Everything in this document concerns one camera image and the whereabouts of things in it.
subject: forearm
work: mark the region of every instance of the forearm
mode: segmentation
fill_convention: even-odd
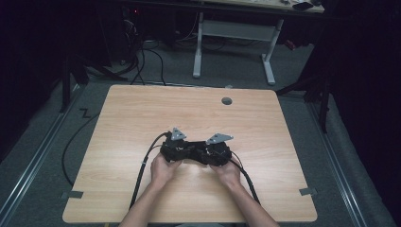
[[[154,203],[163,190],[163,185],[150,183],[141,197],[135,202],[128,214],[120,223],[120,227],[142,227],[148,226]]]
[[[231,196],[251,227],[279,226],[268,212],[255,201],[242,184],[228,186]]]

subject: piece of tape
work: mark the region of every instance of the piece of tape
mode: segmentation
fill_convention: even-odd
[[[313,188],[313,187],[307,187],[307,188],[300,189],[300,193],[301,193],[301,196],[305,196],[305,195],[315,196],[315,195],[318,195],[318,191],[316,190],[316,188]]]
[[[63,192],[60,198],[63,200],[66,200],[68,198],[75,198],[75,199],[81,199],[83,196],[83,192],[80,191],[70,191],[70,192]]]

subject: light wood surface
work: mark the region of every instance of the light wood surface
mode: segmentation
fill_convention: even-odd
[[[233,104],[221,100],[229,97]],[[277,96],[267,90],[115,85],[110,89],[63,219],[70,223],[120,222],[129,210],[141,162],[153,140],[179,128],[187,141],[216,132],[241,159],[262,206],[278,221],[317,218]],[[149,156],[139,195],[150,180]],[[242,183],[248,189],[245,178]],[[151,222],[242,222],[214,171],[184,161],[156,205]]]
[[[293,0],[288,0],[289,5],[285,5],[280,2],[280,0],[202,0],[203,2],[212,2],[212,3],[221,3],[221,4],[230,4],[230,5],[241,5],[247,7],[257,7],[257,8],[268,8],[268,9],[283,9],[283,10],[294,10],[292,7],[298,2]],[[323,13],[324,7],[313,7],[311,9],[307,9],[304,12],[318,12]]]

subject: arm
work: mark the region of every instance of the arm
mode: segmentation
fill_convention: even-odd
[[[151,211],[180,162],[168,163],[159,153],[151,163],[151,182],[120,223],[120,227],[148,226]]]
[[[277,222],[253,199],[242,186],[239,176],[240,171],[231,162],[224,166],[210,166],[218,174],[218,178],[227,187],[242,215],[252,227],[255,226],[279,226]]]

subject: black handheld controller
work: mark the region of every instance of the black handheld controller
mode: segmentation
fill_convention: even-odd
[[[204,165],[223,166],[231,159],[232,152],[224,141],[233,139],[232,136],[217,133],[207,141],[197,142],[184,141],[184,138],[176,128],[167,133],[160,152],[168,162],[191,159]]]

